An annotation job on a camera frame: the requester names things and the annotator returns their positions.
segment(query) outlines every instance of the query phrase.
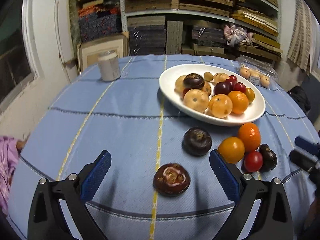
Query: cherry tomato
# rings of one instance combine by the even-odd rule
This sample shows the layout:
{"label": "cherry tomato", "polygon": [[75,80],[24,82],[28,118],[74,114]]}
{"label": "cherry tomato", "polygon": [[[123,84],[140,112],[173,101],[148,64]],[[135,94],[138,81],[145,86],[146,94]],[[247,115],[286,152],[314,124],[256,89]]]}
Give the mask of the cherry tomato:
{"label": "cherry tomato", "polygon": [[191,88],[185,88],[183,91],[182,91],[182,99],[184,98],[184,96],[186,95],[186,93],[190,90]]}
{"label": "cherry tomato", "polygon": [[263,165],[263,157],[260,152],[253,151],[244,157],[244,167],[248,172],[256,172]]}
{"label": "cherry tomato", "polygon": [[234,75],[229,76],[229,78],[233,79],[236,83],[238,82],[237,77],[236,77],[236,76],[234,76]]}
{"label": "cherry tomato", "polygon": [[228,78],[224,82],[228,83],[231,86],[231,91],[233,91],[236,81],[234,81],[234,79]]}
{"label": "cherry tomato", "polygon": [[246,86],[244,84],[240,83],[240,82],[236,83],[234,88],[233,88],[233,90],[238,90],[238,91],[240,91],[242,93],[245,93],[246,89],[247,89]]}

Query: paper cup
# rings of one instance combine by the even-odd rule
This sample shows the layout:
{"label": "paper cup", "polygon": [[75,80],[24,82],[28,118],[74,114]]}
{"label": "paper cup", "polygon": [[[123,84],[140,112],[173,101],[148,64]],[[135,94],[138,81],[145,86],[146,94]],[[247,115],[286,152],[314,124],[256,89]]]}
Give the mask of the paper cup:
{"label": "paper cup", "polygon": [[113,81],[120,77],[118,55],[115,51],[99,54],[98,66],[103,81]]}

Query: white shelf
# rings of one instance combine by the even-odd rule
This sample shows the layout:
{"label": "white shelf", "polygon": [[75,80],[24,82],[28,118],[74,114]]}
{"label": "white shelf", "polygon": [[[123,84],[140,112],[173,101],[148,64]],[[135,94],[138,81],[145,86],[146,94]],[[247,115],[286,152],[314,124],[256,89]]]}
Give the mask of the white shelf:
{"label": "white shelf", "polygon": [[235,20],[233,18],[225,17],[225,16],[212,14],[212,13],[205,13],[205,12],[198,12],[198,11],[191,11],[191,10],[181,10],[181,9],[160,9],[160,10],[146,10],[146,11],[130,12],[130,13],[126,13],[125,16],[132,17],[132,16],[141,16],[141,15],[150,15],[150,14],[188,14],[188,15],[197,15],[197,16],[219,19],[219,20],[223,20],[226,22],[234,23],[236,25],[242,25],[242,26],[244,26],[246,28],[250,28],[258,33],[262,33],[263,35],[265,35],[271,39],[277,40],[276,36],[273,36],[270,33],[267,33],[264,30],[259,29],[255,26],[252,26],[248,23],[245,23],[245,22],[242,22],[239,20]]}

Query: blue tablecloth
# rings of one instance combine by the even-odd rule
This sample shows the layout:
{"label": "blue tablecloth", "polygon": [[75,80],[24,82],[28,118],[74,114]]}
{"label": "blue tablecloth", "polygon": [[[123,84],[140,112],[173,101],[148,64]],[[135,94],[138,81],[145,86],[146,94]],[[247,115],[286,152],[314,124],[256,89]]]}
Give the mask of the blue tablecloth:
{"label": "blue tablecloth", "polygon": [[[214,126],[179,112],[164,99],[158,79],[175,65],[202,63],[236,72],[238,63],[190,55],[126,57],[119,63],[122,76],[114,82],[102,82],[96,65],[86,69],[54,100],[31,134],[9,201],[8,220],[22,238],[27,236],[29,209],[39,179],[65,179],[93,162],[104,149],[111,153],[111,168],[87,208],[110,240],[212,239],[230,214],[234,204],[212,172],[209,155],[192,157],[181,149],[181,141],[189,128],[201,126],[211,134],[215,149],[223,139],[235,136],[239,127]],[[288,154],[296,136],[311,142],[320,139],[280,86],[258,89],[266,100],[266,111],[255,123],[262,143],[276,152],[278,165],[254,177],[282,180],[298,232],[315,189],[289,162]],[[154,192],[157,162],[180,163],[189,172],[191,184],[183,195],[167,198]],[[80,238],[65,202],[61,205],[72,233]],[[256,201],[240,239],[247,236],[258,207]]]}

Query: blue gripper pad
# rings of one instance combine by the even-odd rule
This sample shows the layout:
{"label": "blue gripper pad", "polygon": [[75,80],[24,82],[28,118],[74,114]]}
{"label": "blue gripper pad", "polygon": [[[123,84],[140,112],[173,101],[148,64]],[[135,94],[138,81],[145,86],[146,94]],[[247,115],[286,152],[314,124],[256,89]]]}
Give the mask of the blue gripper pad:
{"label": "blue gripper pad", "polygon": [[209,162],[228,200],[237,203],[240,199],[240,185],[216,150],[210,153]]}
{"label": "blue gripper pad", "polygon": [[294,143],[296,146],[300,147],[301,149],[307,151],[308,153],[315,155],[317,157],[320,157],[320,147],[319,144],[313,144],[306,139],[298,136],[295,140]]}
{"label": "blue gripper pad", "polygon": [[95,161],[95,166],[81,184],[80,199],[83,202],[91,201],[96,194],[101,182],[111,166],[111,154],[104,150],[100,159]]}

